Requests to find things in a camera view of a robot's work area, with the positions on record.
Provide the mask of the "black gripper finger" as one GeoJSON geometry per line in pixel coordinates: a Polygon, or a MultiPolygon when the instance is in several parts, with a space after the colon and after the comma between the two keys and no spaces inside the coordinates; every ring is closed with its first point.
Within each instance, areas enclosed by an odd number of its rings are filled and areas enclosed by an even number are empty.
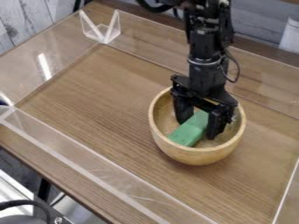
{"type": "Polygon", "coordinates": [[[226,125],[225,113],[213,109],[208,115],[208,126],[205,130],[205,138],[213,140],[214,137],[224,131],[226,125]]]}
{"type": "Polygon", "coordinates": [[[173,111],[178,124],[182,124],[193,115],[193,106],[189,104],[184,97],[173,97],[173,111]]]}

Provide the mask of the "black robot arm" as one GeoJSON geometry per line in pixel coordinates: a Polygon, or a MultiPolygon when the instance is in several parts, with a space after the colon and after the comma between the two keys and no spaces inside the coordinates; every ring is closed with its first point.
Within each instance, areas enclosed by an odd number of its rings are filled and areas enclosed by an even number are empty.
{"type": "Polygon", "coordinates": [[[172,102],[176,121],[184,123],[194,109],[208,113],[205,137],[212,140],[232,122],[237,100],[226,92],[229,62],[228,47],[233,42],[230,0],[136,0],[152,13],[182,11],[186,43],[189,45],[185,76],[174,74],[172,102]]]}

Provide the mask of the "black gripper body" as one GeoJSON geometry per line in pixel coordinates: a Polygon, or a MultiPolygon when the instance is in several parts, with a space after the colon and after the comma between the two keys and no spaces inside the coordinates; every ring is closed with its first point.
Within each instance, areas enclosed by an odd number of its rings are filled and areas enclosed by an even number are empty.
{"type": "Polygon", "coordinates": [[[190,64],[189,76],[174,74],[170,77],[170,93],[172,99],[174,96],[184,97],[189,104],[200,108],[208,115],[213,109],[222,111],[229,123],[238,103],[224,88],[228,64],[226,60],[216,66],[198,67],[190,64]]]}

